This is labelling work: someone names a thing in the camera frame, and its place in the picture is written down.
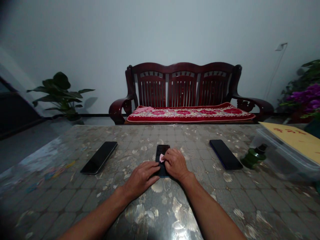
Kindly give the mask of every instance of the smartphone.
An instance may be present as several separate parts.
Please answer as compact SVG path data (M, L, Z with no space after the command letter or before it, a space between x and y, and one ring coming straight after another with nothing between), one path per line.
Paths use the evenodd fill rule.
M80 173L83 174L97 174L101 171L104 164L107 162L115 148L117 142L105 142L92 156L92 158L84 165Z
M213 148L226 170L238 170L243 168L242 164L222 140L210 140L210 146Z
M159 177L170 177L169 173L167 173L166 165L164 162L160 162L160 154L165 155L166 151L170 148L170 145L158 145L157 152L156 152L156 162L159 163L160 170L157 172Z

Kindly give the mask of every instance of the floral cushion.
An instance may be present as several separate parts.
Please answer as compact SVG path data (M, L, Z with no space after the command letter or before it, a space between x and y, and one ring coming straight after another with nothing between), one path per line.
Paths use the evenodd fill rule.
M250 120L255 117L226 102L217 106L155 107L151 111L132 113L128 122L198 123Z

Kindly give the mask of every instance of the pink cloth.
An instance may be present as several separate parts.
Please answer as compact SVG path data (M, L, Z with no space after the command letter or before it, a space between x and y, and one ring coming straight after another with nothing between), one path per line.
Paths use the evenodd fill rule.
M137 108L136 110L134 110L134 113L141 113L141 112L150 112L152 111L154 108L153 107L142 107L142 108Z
M163 154L160 154L160 162L164 162L164 160L162 160Z

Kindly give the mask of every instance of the bottle cap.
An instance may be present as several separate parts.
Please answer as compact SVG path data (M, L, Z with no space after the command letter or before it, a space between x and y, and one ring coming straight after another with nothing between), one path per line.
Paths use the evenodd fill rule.
M258 154L264 154L266 152L266 148L267 148L267 145L263 143L259 147L256 147L254 151Z

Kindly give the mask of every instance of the yellow paper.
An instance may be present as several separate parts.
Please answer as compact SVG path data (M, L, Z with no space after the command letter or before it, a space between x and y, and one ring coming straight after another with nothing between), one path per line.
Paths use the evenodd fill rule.
M292 126L259 122L283 142L320 165L320 139Z

